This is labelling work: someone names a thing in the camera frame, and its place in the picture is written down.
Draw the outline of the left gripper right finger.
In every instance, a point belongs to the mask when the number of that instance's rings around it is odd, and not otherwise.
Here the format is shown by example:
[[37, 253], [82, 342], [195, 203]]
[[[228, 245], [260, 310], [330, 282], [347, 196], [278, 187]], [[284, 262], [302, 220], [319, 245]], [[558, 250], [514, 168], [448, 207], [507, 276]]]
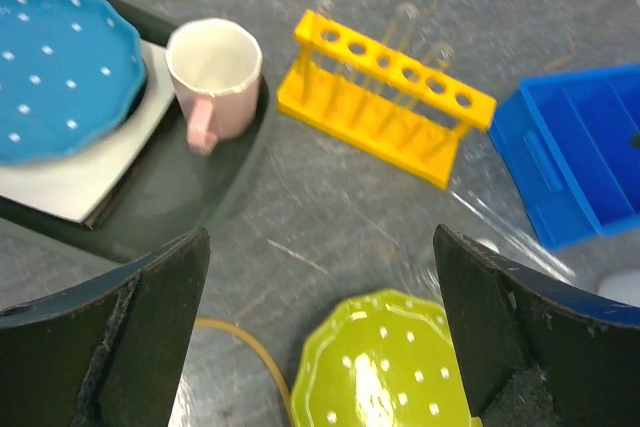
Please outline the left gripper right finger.
[[563, 426], [639, 423], [639, 310], [512, 261], [440, 224], [440, 292], [470, 411], [538, 368]]

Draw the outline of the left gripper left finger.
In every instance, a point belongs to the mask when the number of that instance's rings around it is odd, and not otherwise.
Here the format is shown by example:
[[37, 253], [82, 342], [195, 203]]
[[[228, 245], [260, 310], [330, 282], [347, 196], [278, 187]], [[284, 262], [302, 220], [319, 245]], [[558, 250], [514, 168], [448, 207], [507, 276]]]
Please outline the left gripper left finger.
[[2, 425], [168, 425], [209, 259], [197, 228], [2, 310]]

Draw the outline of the yellow test tube rack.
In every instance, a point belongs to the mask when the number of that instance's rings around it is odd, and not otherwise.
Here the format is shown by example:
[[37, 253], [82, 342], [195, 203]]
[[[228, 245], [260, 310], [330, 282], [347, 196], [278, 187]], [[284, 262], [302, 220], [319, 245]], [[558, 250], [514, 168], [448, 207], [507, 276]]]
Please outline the yellow test tube rack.
[[[278, 90], [282, 112], [444, 189], [461, 140], [491, 126], [496, 100], [334, 20], [304, 13], [298, 57]], [[347, 79], [333, 62], [348, 64]]]

